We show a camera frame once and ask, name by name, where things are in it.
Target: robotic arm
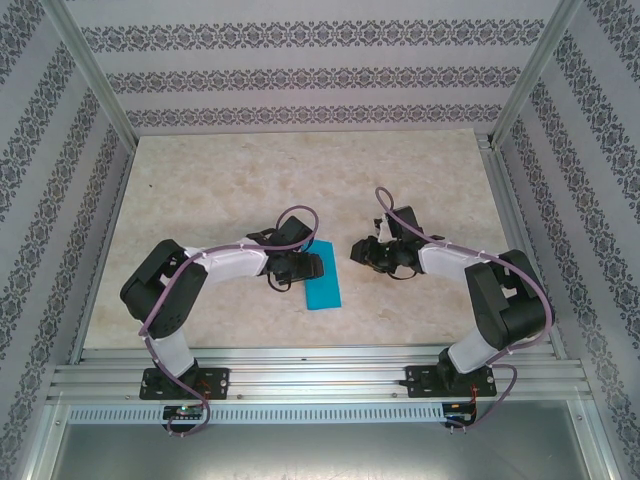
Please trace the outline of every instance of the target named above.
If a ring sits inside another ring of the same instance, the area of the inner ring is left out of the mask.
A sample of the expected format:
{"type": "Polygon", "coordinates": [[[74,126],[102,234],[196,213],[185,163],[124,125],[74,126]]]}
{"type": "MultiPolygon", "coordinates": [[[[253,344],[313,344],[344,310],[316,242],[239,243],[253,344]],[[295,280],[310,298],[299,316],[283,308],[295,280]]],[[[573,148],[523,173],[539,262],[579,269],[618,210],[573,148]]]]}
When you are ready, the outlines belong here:
{"type": "Polygon", "coordinates": [[[279,285],[287,287],[293,282],[321,277],[324,271],[318,255],[301,252],[300,247],[288,248],[312,239],[314,233],[291,216],[279,228],[249,234],[236,242],[235,248],[209,249],[214,250],[211,253],[205,253],[203,249],[183,248],[173,240],[160,242],[120,292],[120,299],[129,313],[145,322],[161,296],[167,293],[168,280],[176,275],[153,322],[143,332],[156,364],[162,368],[145,371],[140,397],[149,400],[193,398],[168,378],[163,371],[166,369],[171,376],[202,395],[225,398],[228,384],[225,372],[220,372],[222,369],[199,368],[182,329],[200,290],[205,284],[266,275],[272,288],[286,291],[273,286],[272,275],[279,285]],[[177,275],[178,269],[190,258],[192,261],[177,275]],[[214,375],[222,376],[220,379],[210,378],[214,375]]]}
{"type": "MultiPolygon", "coordinates": [[[[485,378],[491,375],[485,366],[488,362],[545,330],[547,315],[538,292],[523,276],[504,266],[506,263],[523,272],[541,291],[523,252],[511,250],[493,261],[483,258],[489,257],[484,252],[472,254],[465,248],[449,248],[450,244],[442,242],[443,237],[423,234],[409,206],[391,209],[391,213],[374,220],[374,226],[377,236],[353,245],[352,260],[395,279],[397,267],[404,266],[414,271],[413,276],[435,274],[466,283],[476,320],[475,328],[466,337],[441,352],[435,369],[425,367],[418,378],[407,374],[407,381],[401,383],[409,387],[409,396],[411,392],[420,392],[416,396],[468,393],[479,375],[485,378]]],[[[495,395],[495,388],[486,393],[495,395]]]]}

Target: wire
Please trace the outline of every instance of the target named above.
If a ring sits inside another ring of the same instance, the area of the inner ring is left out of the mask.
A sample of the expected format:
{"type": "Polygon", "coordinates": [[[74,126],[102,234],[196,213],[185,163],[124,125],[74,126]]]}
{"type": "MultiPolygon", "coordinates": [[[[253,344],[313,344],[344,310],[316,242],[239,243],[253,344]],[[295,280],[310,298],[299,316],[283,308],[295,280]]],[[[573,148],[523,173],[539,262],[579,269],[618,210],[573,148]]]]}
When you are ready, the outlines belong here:
{"type": "Polygon", "coordinates": [[[398,217],[398,215],[396,215],[393,212],[394,200],[393,200],[393,196],[391,195],[391,192],[389,192],[389,190],[387,190],[384,187],[376,187],[375,194],[376,194],[376,198],[378,199],[378,202],[380,202],[380,205],[384,209],[385,213],[387,215],[389,215],[391,218],[393,218],[400,225],[405,227],[407,230],[409,230],[410,232],[414,233],[415,235],[417,235],[418,237],[422,238],[423,240],[426,240],[429,243],[433,243],[434,245],[437,245],[439,247],[450,248],[451,250],[457,250],[458,252],[464,253],[465,255],[472,255],[474,257],[484,258],[485,260],[489,260],[489,261],[492,261],[494,263],[497,263],[501,267],[504,267],[507,270],[509,270],[510,272],[518,275],[524,282],[526,282],[533,289],[533,291],[536,293],[536,295],[538,295],[538,297],[540,298],[540,301],[542,302],[542,307],[544,308],[544,315],[545,315],[545,325],[544,325],[544,329],[540,333],[540,335],[538,335],[533,340],[530,340],[530,341],[527,341],[527,342],[523,342],[523,343],[519,343],[519,344],[515,344],[515,345],[511,345],[508,348],[505,348],[504,350],[498,352],[496,355],[494,355],[492,358],[490,358],[487,361],[487,364],[490,364],[490,363],[495,362],[496,360],[499,360],[500,358],[504,357],[507,353],[511,353],[514,350],[520,350],[520,349],[523,349],[523,348],[533,347],[534,345],[537,345],[538,343],[540,343],[542,341],[542,339],[546,335],[549,334],[549,332],[551,331],[551,327],[553,325],[553,313],[551,312],[551,304],[549,303],[549,300],[547,299],[547,296],[545,295],[545,293],[542,290],[542,288],[540,287],[540,285],[538,285],[538,283],[533,278],[531,278],[529,275],[527,275],[525,272],[520,270],[515,265],[512,265],[512,264],[510,264],[508,262],[505,262],[501,258],[498,258],[498,257],[496,257],[494,255],[490,255],[490,254],[485,253],[485,252],[479,252],[477,250],[473,250],[472,248],[467,248],[467,247],[462,247],[460,245],[455,245],[453,243],[443,242],[442,240],[438,240],[436,238],[433,238],[433,237],[430,237],[428,235],[425,235],[423,232],[421,232],[420,230],[412,227],[411,225],[409,225],[407,222],[402,220],[400,217],[398,217]],[[390,205],[387,205],[384,202],[384,200],[380,196],[380,192],[383,192],[387,196],[387,198],[389,199],[390,205]]]}
{"type": "Polygon", "coordinates": [[[180,267],[178,267],[176,272],[173,274],[173,276],[169,280],[169,283],[167,283],[167,285],[164,288],[163,292],[158,297],[158,300],[156,301],[155,305],[151,309],[151,312],[149,312],[149,315],[147,316],[146,320],[142,324],[142,327],[138,331],[138,335],[140,335],[144,339],[144,344],[147,347],[147,350],[149,351],[149,354],[151,355],[151,359],[156,364],[158,369],[169,380],[171,380],[173,383],[175,383],[177,386],[182,388],[184,391],[190,393],[197,400],[200,400],[200,403],[202,404],[203,408],[206,410],[206,415],[205,415],[205,419],[203,420],[203,422],[201,424],[199,424],[199,425],[196,425],[195,427],[193,427],[188,432],[176,432],[176,431],[172,430],[171,429],[171,424],[172,424],[173,420],[175,420],[176,417],[171,417],[169,419],[169,421],[167,422],[167,431],[169,432],[169,435],[171,435],[171,436],[175,435],[175,436],[179,436],[179,437],[186,437],[186,436],[193,435],[194,433],[199,432],[200,430],[202,430],[203,428],[205,428],[209,424],[209,420],[211,419],[211,407],[209,406],[209,402],[207,401],[207,399],[204,396],[200,395],[200,393],[198,393],[196,390],[194,390],[193,388],[191,388],[190,386],[188,386],[184,382],[180,381],[180,379],[178,379],[175,375],[173,375],[167,369],[167,367],[162,363],[162,361],[158,357],[155,349],[153,348],[153,344],[151,343],[151,337],[149,336],[149,327],[151,326],[151,324],[155,320],[156,316],[158,315],[158,312],[160,311],[160,308],[162,308],[162,305],[164,304],[164,301],[166,300],[167,295],[169,295],[169,292],[171,292],[171,289],[176,284],[176,281],[178,280],[178,278],[180,278],[180,275],[182,275],[182,273],[186,270],[186,268],[189,265],[191,265],[193,262],[195,262],[199,258],[201,258],[203,256],[206,256],[206,255],[210,255],[210,254],[215,253],[215,252],[220,252],[220,251],[223,251],[223,250],[256,250],[256,251],[269,250],[269,251],[280,251],[280,252],[289,251],[289,250],[294,250],[294,249],[296,249],[298,247],[301,247],[307,242],[313,241],[313,238],[315,237],[316,233],[318,232],[318,227],[320,226],[320,219],[318,218],[318,214],[316,213],[316,211],[313,210],[311,207],[307,207],[306,205],[294,205],[293,207],[287,208],[278,217],[278,220],[276,221],[276,229],[279,228],[280,222],[282,222],[282,219],[285,218],[290,212],[292,212],[294,210],[306,210],[309,213],[311,213],[311,215],[313,216],[313,220],[314,220],[313,229],[312,229],[311,233],[304,240],[301,240],[299,242],[293,243],[291,245],[282,245],[282,246],[255,245],[255,244],[249,244],[249,245],[244,245],[244,244],[220,245],[220,246],[217,246],[217,247],[212,247],[212,248],[208,248],[208,249],[202,250],[202,251],[194,254],[193,256],[191,256],[187,260],[185,260],[184,263],[182,263],[180,265],[180,267]]]}
{"type": "Polygon", "coordinates": [[[471,416],[478,413],[478,387],[474,383],[471,385],[471,403],[473,404],[473,412],[471,412],[471,416]]]}
{"type": "Polygon", "coordinates": [[[493,405],[489,407],[489,410],[487,410],[482,417],[480,417],[478,420],[473,422],[471,425],[463,425],[462,423],[451,420],[450,418],[447,418],[447,422],[453,423],[457,428],[462,428],[464,431],[471,428],[476,428],[478,425],[484,422],[490,415],[492,415],[496,411],[496,408],[498,408],[502,404],[502,402],[504,402],[505,398],[509,396],[509,394],[511,393],[511,390],[513,390],[513,387],[516,384],[516,381],[518,380],[518,369],[513,365],[509,365],[506,363],[497,363],[495,365],[492,365],[492,368],[508,368],[513,372],[513,376],[511,377],[511,382],[509,382],[509,385],[507,386],[507,388],[504,390],[504,392],[502,392],[502,395],[500,395],[500,398],[498,398],[498,400],[496,400],[493,403],[493,405]]]}
{"type": "Polygon", "coordinates": [[[413,272],[413,275],[411,275],[410,277],[396,277],[394,274],[387,272],[387,275],[389,275],[394,280],[411,280],[417,274],[418,274],[418,272],[413,272]]]}
{"type": "Polygon", "coordinates": [[[209,394],[211,393],[211,390],[212,390],[211,385],[209,385],[209,384],[208,384],[207,382],[205,382],[204,380],[200,380],[200,381],[198,382],[198,385],[202,385],[203,387],[208,388],[208,390],[205,390],[205,392],[204,392],[204,398],[205,398],[206,400],[209,400],[209,397],[210,397],[210,395],[209,395],[209,394]]]}

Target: metal rail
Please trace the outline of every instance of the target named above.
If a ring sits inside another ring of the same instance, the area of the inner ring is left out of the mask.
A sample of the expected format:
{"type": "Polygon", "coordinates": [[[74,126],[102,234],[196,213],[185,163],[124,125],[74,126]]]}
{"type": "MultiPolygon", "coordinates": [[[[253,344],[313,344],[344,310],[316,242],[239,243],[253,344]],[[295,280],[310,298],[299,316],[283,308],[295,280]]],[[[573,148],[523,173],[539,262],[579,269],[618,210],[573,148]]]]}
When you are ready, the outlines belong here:
{"type": "MultiPolygon", "coordinates": [[[[407,365],[437,363],[444,346],[326,347],[194,350],[202,367],[231,370],[224,404],[416,403],[398,384],[407,365]]],[[[558,360],[553,346],[518,352],[509,358],[518,382],[508,400],[585,400],[591,390],[579,360],[558,360]]],[[[86,351],[79,365],[56,367],[49,404],[140,404],[142,372],[153,366],[146,351],[86,351]]],[[[498,392],[511,372],[494,372],[498,392]]],[[[464,401],[431,398],[428,401],[464,401]]],[[[481,398],[479,401],[492,401],[481,398]]]]}

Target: patterned wallpaper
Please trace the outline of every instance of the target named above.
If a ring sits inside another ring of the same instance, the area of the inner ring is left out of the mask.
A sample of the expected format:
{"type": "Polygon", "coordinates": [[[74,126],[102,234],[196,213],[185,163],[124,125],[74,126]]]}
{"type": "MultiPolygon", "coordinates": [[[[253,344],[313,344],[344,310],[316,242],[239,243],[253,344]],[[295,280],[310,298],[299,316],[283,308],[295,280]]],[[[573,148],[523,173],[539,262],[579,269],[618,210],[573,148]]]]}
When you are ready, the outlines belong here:
{"type": "Polygon", "coordinates": [[[142,135],[488,133],[556,4],[67,3],[142,135]]]}
{"type": "Polygon", "coordinates": [[[0,1],[0,479],[66,363],[129,156],[36,0],[0,1]]]}
{"type": "Polygon", "coordinates": [[[640,478],[640,5],[585,1],[501,146],[568,353],[640,478]]]}

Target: vent grille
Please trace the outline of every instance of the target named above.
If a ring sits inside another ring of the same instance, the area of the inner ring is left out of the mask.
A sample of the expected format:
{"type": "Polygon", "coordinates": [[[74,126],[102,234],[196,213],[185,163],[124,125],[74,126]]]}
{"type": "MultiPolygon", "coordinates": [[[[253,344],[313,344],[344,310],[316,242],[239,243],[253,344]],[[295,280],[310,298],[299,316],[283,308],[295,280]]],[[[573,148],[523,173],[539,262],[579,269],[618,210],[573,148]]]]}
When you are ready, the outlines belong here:
{"type": "MultiPolygon", "coordinates": [[[[162,405],[74,406],[70,425],[158,424],[162,405]]],[[[441,403],[410,405],[212,405],[211,420],[217,424],[309,424],[309,423],[402,423],[442,421],[441,403]]],[[[178,423],[189,423],[177,420],[178,423]]]]}

